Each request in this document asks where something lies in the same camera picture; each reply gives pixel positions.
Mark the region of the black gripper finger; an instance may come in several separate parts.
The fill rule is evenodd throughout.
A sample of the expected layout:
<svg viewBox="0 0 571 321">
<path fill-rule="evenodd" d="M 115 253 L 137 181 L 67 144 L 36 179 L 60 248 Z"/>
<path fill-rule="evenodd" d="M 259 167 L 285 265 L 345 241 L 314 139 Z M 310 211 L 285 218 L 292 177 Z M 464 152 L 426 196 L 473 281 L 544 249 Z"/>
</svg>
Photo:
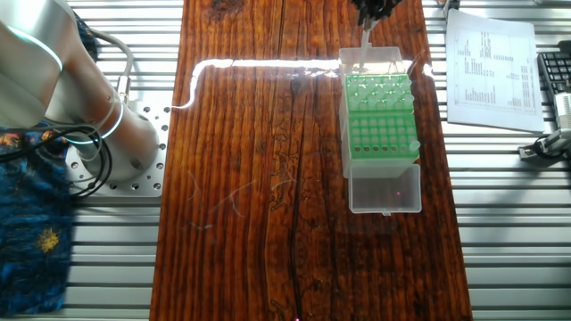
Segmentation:
<svg viewBox="0 0 571 321">
<path fill-rule="evenodd" d="M 401 0 L 370 0 L 370 17 L 376 21 L 388 19 Z"/>
<path fill-rule="evenodd" d="M 362 26 L 368 18 L 368 0 L 351 0 L 351 3 L 358 14 L 357 24 Z"/>
</svg>

